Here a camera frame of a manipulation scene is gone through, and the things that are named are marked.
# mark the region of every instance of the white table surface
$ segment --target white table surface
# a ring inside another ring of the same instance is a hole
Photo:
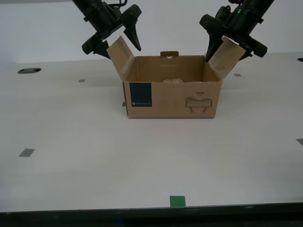
[[[181,120],[128,119],[111,61],[15,65],[0,75],[0,212],[303,202],[299,57],[242,61],[216,118]]]

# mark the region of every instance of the open cardboard box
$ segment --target open cardboard box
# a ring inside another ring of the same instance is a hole
[[[123,81],[130,118],[214,118],[222,82],[245,50],[228,38],[209,61],[204,56],[134,57],[120,37],[107,52]],[[163,83],[181,79],[183,83]]]

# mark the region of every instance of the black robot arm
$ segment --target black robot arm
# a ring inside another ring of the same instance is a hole
[[[206,62],[221,46],[223,36],[239,43],[239,46],[246,50],[242,59],[251,57],[251,52],[264,57],[267,47],[251,38],[250,33],[258,23],[263,22],[262,17],[274,0],[229,0],[229,2],[239,6],[233,12],[230,6],[221,7],[215,17],[204,15],[200,21],[200,25],[210,36]]]
[[[136,23],[141,15],[141,10],[137,5],[132,5],[124,13],[121,13],[120,7],[127,4],[106,4],[101,0],[72,0],[78,9],[84,14],[84,20],[90,22],[97,31],[82,46],[86,54],[94,53],[110,58],[107,49],[108,43],[104,41],[116,30],[124,26],[124,33],[134,46],[141,51],[140,42],[136,32]]]

